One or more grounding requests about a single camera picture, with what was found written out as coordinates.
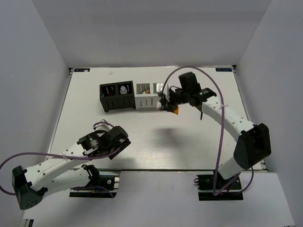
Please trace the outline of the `orange sunscreen tube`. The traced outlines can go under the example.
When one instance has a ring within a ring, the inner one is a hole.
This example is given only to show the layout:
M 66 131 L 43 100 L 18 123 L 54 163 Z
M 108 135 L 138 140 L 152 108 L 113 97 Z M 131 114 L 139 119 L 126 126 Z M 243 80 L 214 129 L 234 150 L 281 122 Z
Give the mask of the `orange sunscreen tube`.
M 177 106 L 177 108 L 175 110 L 173 110 L 173 113 L 176 114 L 176 115 L 178 115 L 178 113 L 179 113 L 179 106 Z

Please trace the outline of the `clear plastic bottle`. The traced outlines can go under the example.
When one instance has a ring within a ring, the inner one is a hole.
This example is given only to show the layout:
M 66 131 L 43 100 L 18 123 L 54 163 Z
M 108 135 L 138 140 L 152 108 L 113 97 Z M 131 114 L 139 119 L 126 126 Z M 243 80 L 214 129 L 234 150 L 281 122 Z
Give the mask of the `clear plastic bottle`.
M 121 95 L 126 95 L 128 93 L 127 88 L 125 86 L 120 87 L 120 94 Z

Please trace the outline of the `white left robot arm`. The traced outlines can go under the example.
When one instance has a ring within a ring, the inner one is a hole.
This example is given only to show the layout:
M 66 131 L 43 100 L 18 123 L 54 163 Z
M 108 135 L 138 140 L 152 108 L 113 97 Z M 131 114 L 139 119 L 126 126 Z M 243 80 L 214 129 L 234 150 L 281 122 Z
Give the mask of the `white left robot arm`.
M 83 136 L 62 155 L 52 156 L 35 166 L 12 170 L 12 186 L 21 210 L 30 209 L 47 196 L 72 189 L 86 193 L 106 193 L 115 196 L 118 176 L 102 175 L 94 165 L 87 162 L 113 159 L 130 145 L 127 132 L 120 126 L 112 129 L 94 130 Z

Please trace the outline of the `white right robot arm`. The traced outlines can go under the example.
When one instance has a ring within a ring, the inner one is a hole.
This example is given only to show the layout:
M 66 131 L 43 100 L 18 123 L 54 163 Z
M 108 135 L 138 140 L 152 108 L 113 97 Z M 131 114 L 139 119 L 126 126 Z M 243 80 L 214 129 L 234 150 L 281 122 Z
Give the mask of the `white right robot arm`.
M 231 180 L 244 170 L 271 155 L 268 127 L 245 120 L 231 108 L 223 104 L 221 98 L 210 88 L 201 88 L 196 76 L 188 72 L 179 76 L 181 86 L 158 83 L 158 108 L 161 111 L 178 113 L 180 104 L 189 104 L 220 124 L 236 141 L 233 155 L 223 164 L 217 164 L 214 171 L 214 185 L 226 188 Z

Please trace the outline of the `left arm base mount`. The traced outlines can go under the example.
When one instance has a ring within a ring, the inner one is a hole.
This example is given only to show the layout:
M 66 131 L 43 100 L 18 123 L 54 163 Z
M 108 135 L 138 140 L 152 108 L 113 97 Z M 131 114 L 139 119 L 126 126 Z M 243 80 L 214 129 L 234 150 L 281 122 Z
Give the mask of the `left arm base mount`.
M 72 198 L 115 198 L 120 183 L 119 172 L 99 171 L 94 165 L 83 165 L 81 169 L 88 173 L 89 181 L 85 186 L 70 190 Z

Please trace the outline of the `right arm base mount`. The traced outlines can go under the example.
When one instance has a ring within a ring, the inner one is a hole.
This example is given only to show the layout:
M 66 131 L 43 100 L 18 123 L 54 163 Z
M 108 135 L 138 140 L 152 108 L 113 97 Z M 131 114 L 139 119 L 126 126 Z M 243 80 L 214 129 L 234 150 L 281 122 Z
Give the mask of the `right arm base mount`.
M 238 176 L 234 178 L 234 181 L 232 181 L 227 187 L 224 188 L 224 186 L 231 180 L 232 178 L 224 180 L 218 175 L 215 191 L 218 192 L 222 188 L 223 190 L 220 191 L 218 195 L 214 195 L 214 174 L 197 175 L 194 179 L 194 184 L 198 189 L 199 201 L 242 201 L 242 186 L 240 178 Z

